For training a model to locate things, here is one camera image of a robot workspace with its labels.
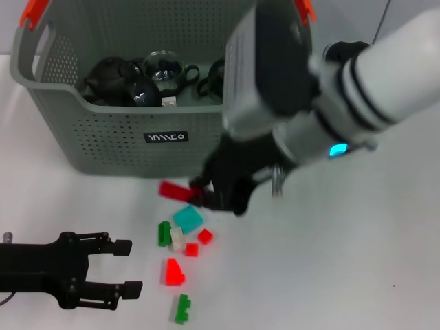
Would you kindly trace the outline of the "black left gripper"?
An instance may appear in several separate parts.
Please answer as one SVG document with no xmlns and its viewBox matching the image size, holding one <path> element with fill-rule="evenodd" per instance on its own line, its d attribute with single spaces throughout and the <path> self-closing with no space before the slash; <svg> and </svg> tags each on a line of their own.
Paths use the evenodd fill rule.
<svg viewBox="0 0 440 330">
<path fill-rule="evenodd" d="M 1 292 L 43 292 L 63 309 L 74 309 L 79 302 L 86 308 L 117 309 L 119 299 L 140 297 L 143 282 L 85 282 L 88 255 L 129 256 L 132 245 L 130 240 L 112 241 L 108 232 L 63 232 L 48 244 L 2 243 Z"/>
</svg>

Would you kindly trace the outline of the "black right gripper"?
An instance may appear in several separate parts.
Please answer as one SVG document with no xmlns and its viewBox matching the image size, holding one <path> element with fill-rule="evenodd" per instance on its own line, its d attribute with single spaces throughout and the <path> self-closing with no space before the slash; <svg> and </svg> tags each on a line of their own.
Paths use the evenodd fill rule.
<svg viewBox="0 0 440 330">
<path fill-rule="evenodd" d="M 278 148 L 273 136 L 238 142 L 224 135 L 208 158 L 202 175 L 192 178 L 189 186 L 207 188 L 212 184 L 213 191 L 197 195 L 195 203 L 209 210 L 241 216 L 248 210 L 254 190 L 272 178 L 275 167 L 288 174 L 296 165 Z"/>
</svg>

